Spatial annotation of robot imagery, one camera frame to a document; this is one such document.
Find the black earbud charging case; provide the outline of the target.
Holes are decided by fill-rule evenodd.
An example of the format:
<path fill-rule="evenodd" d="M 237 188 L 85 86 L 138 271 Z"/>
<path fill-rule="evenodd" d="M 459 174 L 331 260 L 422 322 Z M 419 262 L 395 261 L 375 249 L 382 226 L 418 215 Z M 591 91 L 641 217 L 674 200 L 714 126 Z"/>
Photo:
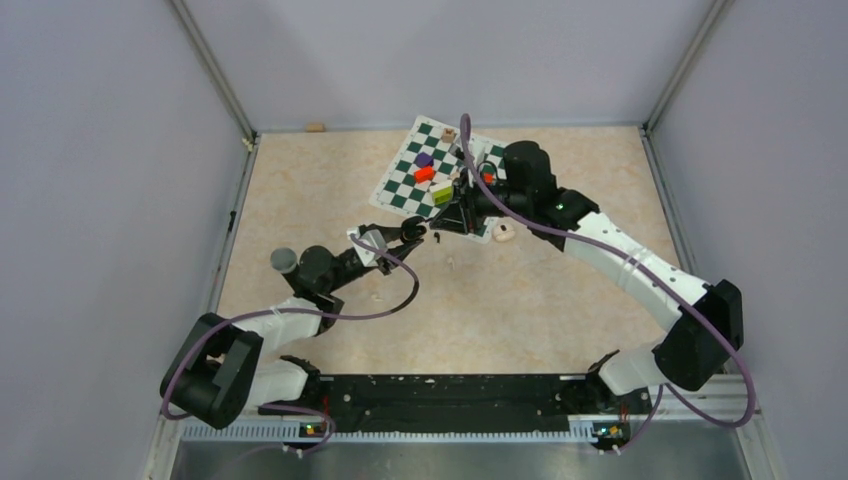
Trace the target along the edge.
<path fill-rule="evenodd" d="M 427 233 L 426 221 L 422 218 L 409 218 L 401 225 L 401 241 L 411 243 L 421 239 Z"/>

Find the white earbud charging case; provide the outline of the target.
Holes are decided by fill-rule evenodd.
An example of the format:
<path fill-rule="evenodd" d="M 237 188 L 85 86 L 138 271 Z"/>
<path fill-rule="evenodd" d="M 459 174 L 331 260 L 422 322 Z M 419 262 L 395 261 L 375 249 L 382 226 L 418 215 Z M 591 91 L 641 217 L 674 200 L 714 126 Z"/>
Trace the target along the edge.
<path fill-rule="evenodd" d="M 492 233 L 492 239 L 497 243 L 505 243 L 513 240 L 516 236 L 515 228 L 506 223 L 498 224 Z"/>

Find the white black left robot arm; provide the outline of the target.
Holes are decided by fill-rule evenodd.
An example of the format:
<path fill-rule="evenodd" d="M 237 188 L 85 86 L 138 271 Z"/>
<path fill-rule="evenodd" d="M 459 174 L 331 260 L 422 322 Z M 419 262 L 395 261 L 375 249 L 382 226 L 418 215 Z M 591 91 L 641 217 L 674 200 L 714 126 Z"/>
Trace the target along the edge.
<path fill-rule="evenodd" d="M 225 318 L 209 312 L 195 322 L 160 385 L 161 412 L 171 420 L 195 417 L 223 429 L 244 410 L 285 402 L 297 413 L 319 404 L 314 369 L 303 360 L 281 356 L 261 363 L 282 346 L 328 331 L 343 313 L 337 290 L 371 272 L 408 271 L 405 258 L 427 233 L 420 216 L 398 227 L 360 225 L 346 233 L 351 246 L 334 254 L 321 245 L 302 253 L 274 250 L 272 268 L 292 288 L 283 302 L 264 310 Z"/>

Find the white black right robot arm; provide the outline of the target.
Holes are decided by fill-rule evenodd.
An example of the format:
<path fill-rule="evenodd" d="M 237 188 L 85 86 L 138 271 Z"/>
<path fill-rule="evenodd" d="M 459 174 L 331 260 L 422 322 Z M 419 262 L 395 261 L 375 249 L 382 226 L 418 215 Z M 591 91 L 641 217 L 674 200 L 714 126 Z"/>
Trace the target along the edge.
<path fill-rule="evenodd" d="M 729 360 L 716 339 L 739 349 L 744 343 L 740 289 L 728 280 L 714 285 L 682 271 L 640 245 L 577 190 L 560 187 L 550 157 L 530 140 L 503 149 L 504 178 L 483 186 L 465 169 L 452 200 L 430 222 L 434 230 L 470 234 L 502 206 L 543 226 L 536 237 L 593 266 L 636 299 L 665 331 L 664 338 L 610 353 L 592 366 L 589 404 L 612 412 L 627 394 L 670 383 L 697 391 Z"/>

